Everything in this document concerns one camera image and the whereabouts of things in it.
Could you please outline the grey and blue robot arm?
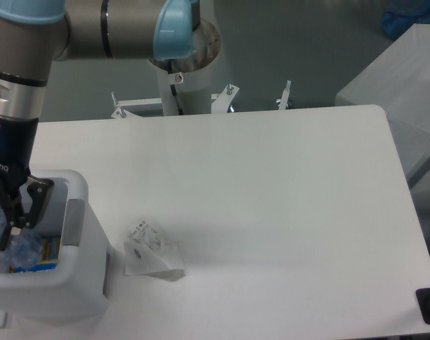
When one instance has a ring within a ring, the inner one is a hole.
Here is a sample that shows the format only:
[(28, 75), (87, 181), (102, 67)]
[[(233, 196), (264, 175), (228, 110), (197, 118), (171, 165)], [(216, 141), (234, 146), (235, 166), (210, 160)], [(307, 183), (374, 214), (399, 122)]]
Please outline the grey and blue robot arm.
[(55, 60), (190, 56), (198, 1), (0, 1), (0, 251), (41, 220), (54, 186), (30, 172)]

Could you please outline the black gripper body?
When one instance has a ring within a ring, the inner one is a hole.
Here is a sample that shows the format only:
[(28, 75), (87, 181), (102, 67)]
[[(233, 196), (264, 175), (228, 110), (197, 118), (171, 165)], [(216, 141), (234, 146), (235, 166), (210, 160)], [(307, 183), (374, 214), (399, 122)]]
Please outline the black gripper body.
[(0, 200), (16, 197), (23, 184), (37, 181), (30, 172), (30, 158), (38, 122), (0, 115)]

